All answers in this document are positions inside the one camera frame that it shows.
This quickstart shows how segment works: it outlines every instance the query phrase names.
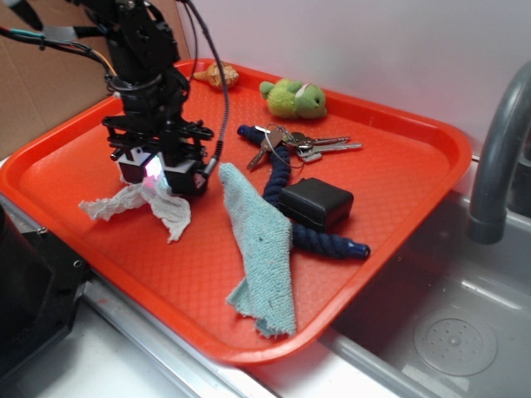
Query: white wall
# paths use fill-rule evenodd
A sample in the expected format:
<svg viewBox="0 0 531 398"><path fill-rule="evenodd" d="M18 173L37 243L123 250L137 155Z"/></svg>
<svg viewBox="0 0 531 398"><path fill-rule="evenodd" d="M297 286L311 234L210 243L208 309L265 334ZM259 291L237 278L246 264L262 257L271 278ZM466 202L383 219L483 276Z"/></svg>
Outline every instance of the white wall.
<svg viewBox="0 0 531 398"><path fill-rule="evenodd" d="M475 153L506 85L531 60L529 0L194 4L224 61L439 119L466 133ZM212 57L204 40L199 56Z"/></svg>

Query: blue rope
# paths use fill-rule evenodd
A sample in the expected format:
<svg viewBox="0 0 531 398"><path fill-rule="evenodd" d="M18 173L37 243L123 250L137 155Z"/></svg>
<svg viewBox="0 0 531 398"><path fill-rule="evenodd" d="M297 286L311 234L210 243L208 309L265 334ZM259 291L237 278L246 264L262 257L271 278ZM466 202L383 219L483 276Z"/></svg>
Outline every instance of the blue rope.
<svg viewBox="0 0 531 398"><path fill-rule="evenodd" d="M248 139L256 145L260 145L264 134L252 127L242 125L238 129L238 135ZM269 181L264 188L264 199L278 209L279 197L282 188L288 185L291 174L290 154L288 148L280 145L275 148L276 155L270 155L272 172ZM366 259L371 254L367 245L356 243L349 238L339 235L324 234L292 222L293 245L303 250L318 253L334 259Z"/></svg>

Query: cardboard box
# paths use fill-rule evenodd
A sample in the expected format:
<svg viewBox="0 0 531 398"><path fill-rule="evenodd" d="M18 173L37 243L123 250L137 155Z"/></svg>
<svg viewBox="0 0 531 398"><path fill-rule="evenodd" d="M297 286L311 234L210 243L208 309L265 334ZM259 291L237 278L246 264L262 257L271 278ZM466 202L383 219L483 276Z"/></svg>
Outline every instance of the cardboard box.
<svg viewBox="0 0 531 398"><path fill-rule="evenodd" d="M175 31L182 59L188 58L173 2L154 2ZM45 25L92 26L83 7L65 0L30 1ZM3 2L0 26L31 30ZM103 38L81 42L108 55ZM0 37L0 159L105 98L104 69L97 62Z"/></svg>

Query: white cloth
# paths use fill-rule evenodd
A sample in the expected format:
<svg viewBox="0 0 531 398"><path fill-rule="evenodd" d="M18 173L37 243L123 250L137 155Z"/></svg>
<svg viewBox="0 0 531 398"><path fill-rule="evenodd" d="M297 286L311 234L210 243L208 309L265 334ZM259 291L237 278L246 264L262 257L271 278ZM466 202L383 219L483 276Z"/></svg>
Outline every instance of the white cloth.
<svg viewBox="0 0 531 398"><path fill-rule="evenodd" d="M174 196L164 177L146 177L141 184L128 185L114 197L82 201L80 208L92 220L108 221L114 214L136 209L149 203L153 214L168 228L168 243L179 240L184 229L190 224L190 205L182 197Z"/></svg>

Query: sink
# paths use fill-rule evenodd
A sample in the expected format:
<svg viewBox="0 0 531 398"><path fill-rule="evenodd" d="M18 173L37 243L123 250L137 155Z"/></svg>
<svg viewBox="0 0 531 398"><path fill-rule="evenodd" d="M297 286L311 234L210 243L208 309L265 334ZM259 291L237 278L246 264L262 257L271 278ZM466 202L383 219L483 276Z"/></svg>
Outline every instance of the sink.
<svg viewBox="0 0 531 398"><path fill-rule="evenodd" d="M509 213L504 239L479 245L467 206L451 192L333 329L434 396L527 397L531 223Z"/></svg>

